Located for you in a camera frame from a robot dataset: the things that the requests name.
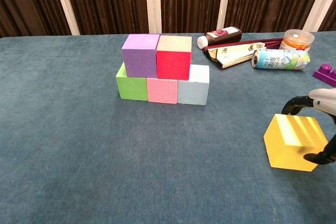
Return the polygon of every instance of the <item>can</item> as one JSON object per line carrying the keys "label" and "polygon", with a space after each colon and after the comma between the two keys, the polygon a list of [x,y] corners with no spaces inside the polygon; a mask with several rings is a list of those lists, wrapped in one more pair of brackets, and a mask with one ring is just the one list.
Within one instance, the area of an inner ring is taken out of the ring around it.
{"label": "can", "polygon": [[309,62],[309,53],[302,50],[258,49],[252,56],[254,68],[302,70]]}

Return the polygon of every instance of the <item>cube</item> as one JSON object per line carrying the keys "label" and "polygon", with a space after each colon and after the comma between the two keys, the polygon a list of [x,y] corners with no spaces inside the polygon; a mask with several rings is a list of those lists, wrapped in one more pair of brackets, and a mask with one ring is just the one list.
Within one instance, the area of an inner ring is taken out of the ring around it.
{"label": "cube", "polygon": [[311,172],[317,164],[303,158],[328,143],[315,118],[276,114],[264,135],[271,167]]}
{"label": "cube", "polygon": [[191,37],[160,36],[156,49],[160,79],[188,80],[191,63]]}
{"label": "cube", "polygon": [[179,80],[177,102],[205,105],[209,91],[209,77],[209,66],[190,65],[189,80]]}
{"label": "cube", "polygon": [[148,101],[177,104],[177,80],[147,78]]}
{"label": "cube", "polygon": [[128,77],[156,78],[156,46],[158,34],[130,34],[122,46]]}
{"label": "cube", "polygon": [[148,101],[146,78],[128,77],[123,63],[116,75],[121,99]]}

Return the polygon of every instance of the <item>bottle cap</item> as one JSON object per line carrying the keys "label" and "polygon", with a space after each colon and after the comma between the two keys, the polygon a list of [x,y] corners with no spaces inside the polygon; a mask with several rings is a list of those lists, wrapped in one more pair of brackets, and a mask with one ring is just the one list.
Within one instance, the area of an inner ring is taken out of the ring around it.
{"label": "bottle cap", "polygon": [[197,45],[201,49],[203,49],[204,47],[207,47],[208,46],[208,39],[205,36],[200,36],[197,39]]}

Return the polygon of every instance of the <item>purple toy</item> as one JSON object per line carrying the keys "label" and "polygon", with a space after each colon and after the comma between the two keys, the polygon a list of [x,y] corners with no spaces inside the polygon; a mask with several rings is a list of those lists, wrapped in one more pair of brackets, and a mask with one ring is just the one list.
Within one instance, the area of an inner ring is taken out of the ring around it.
{"label": "purple toy", "polygon": [[333,87],[336,87],[336,69],[331,71],[331,65],[322,64],[313,74],[313,77],[319,79]]}
{"label": "purple toy", "polygon": [[121,48],[128,77],[156,78],[159,34],[130,34]]}

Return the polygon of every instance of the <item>red block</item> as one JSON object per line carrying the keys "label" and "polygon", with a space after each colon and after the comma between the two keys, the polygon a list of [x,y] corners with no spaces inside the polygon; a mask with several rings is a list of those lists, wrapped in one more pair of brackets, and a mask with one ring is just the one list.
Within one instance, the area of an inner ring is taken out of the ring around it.
{"label": "red block", "polygon": [[191,37],[160,36],[156,49],[159,79],[188,80],[191,64]]}

